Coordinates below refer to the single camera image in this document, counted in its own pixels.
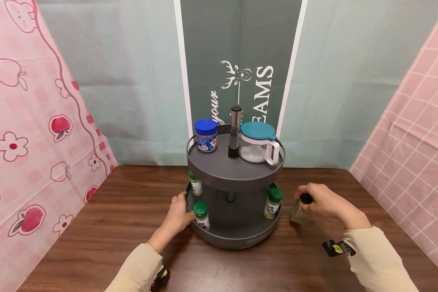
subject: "beige sleeve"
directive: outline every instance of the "beige sleeve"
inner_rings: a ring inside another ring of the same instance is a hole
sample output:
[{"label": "beige sleeve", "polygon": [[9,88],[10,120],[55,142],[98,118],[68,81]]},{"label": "beige sleeve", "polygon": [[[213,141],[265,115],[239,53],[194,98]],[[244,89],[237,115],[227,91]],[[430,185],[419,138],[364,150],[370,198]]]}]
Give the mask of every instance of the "beige sleeve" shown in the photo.
[{"label": "beige sleeve", "polygon": [[368,292],[419,292],[380,228],[347,230],[344,241],[356,252],[350,269]]},{"label": "beige sleeve", "polygon": [[127,257],[105,292],[149,292],[161,268],[162,256],[148,243],[140,244]]}]

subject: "light blue backdrop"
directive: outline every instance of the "light blue backdrop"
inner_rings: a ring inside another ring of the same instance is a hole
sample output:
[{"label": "light blue backdrop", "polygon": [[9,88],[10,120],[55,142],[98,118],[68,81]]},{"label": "light blue backdrop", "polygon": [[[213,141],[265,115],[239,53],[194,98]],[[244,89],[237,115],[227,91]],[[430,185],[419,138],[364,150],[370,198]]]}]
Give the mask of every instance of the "light blue backdrop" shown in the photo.
[{"label": "light blue backdrop", "polygon": [[[38,0],[121,164],[185,165],[172,0]],[[438,19],[438,0],[309,1],[281,141],[286,166],[348,168]]]}]

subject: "flower pattern fabric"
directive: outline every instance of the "flower pattern fabric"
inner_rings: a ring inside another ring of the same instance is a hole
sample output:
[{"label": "flower pattern fabric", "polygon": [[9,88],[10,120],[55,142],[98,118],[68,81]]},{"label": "flower pattern fabric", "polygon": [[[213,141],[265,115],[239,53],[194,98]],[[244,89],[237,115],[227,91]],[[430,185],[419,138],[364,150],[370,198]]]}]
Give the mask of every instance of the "flower pattern fabric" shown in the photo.
[{"label": "flower pattern fabric", "polygon": [[0,0],[0,291],[19,288],[116,166],[36,0]]},{"label": "flower pattern fabric", "polygon": [[68,227],[68,225],[71,223],[72,220],[73,220],[72,215],[68,215],[68,216],[60,215],[60,217],[58,218],[58,223],[54,225],[52,231],[57,232],[58,236],[62,235],[63,231],[66,230],[66,228]]},{"label": "flower pattern fabric", "polygon": [[99,167],[101,167],[101,162],[99,160],[99,158],[97,158],[96,154],[92,154],[90,160],[88,160],[88,165],[91,166],[91,170],[93,172],[96,171],[96,169],[98,169]]},{"label": "flower pattern fabric", "polygon": [[28,139],[25,137],[17,138],[15,133],[6,132],[0,140],[0,151],[3,152],[3,159],[8,162],[15,161],[18,157],[28,154]]}]

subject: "hand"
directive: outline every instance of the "hand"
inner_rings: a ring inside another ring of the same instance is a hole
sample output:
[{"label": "hand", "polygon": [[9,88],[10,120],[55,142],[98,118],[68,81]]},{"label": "hand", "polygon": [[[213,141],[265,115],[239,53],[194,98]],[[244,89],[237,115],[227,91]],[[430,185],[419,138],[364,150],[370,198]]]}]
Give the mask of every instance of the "hand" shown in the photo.
[{"label": "hand", "polygon": [[184,230],[187,225],[195,219],[193,211],[187,213],[187,202],[185,200],[186,191],[181,192],[178,196],[172,197],[169,212],[161,225],[174,234]]},{"label": "hand", "polygon": [[371,227],[370,221],[362,211],[326,185],[300,185],[294,195],[295,199],[299,199],[302,193],[309,193],[313,198],[311,204],[301,206],[302,211],[307,214],[315,213],[327,218],[336,218],[346,230]]},{"label": "hand", "polygon": [[194,213],[187,213],[187,202],[185,201],[186,192],[183,191],[178,196],[172,198],[170,209],[162,225],[154,232],[148,240],[148,244],[157,252],[161,253],[167,244],[180,231],[195,219]]}]

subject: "wooden tabletop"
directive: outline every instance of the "wooden tabletop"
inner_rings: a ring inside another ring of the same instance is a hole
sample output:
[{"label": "wooden tabletop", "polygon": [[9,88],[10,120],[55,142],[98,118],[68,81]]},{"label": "wooden tabletop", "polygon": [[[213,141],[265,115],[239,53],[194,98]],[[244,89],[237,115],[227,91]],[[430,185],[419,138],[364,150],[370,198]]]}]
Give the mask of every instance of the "wooden tabletop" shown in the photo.
[{"label": "wooden tabletop", "polygon": [[[186,167],[118,166],[75,217],[19,291],[103,291],[121,264],[163,222],[172,196],[188,182]],[[295,189],[326,184],[366,212],[384,230],[421,292],[438,291],[438,268],[346,170],[284,169],[282,216],[264,242],[225,250],[204,242],[191,228],[164,251],[171,277],[163,291],[357,292],[364,291],[345,256],[329,258],[321,243],[340,240],[336,221],[312,219],[294,228],[288,213]]]}]

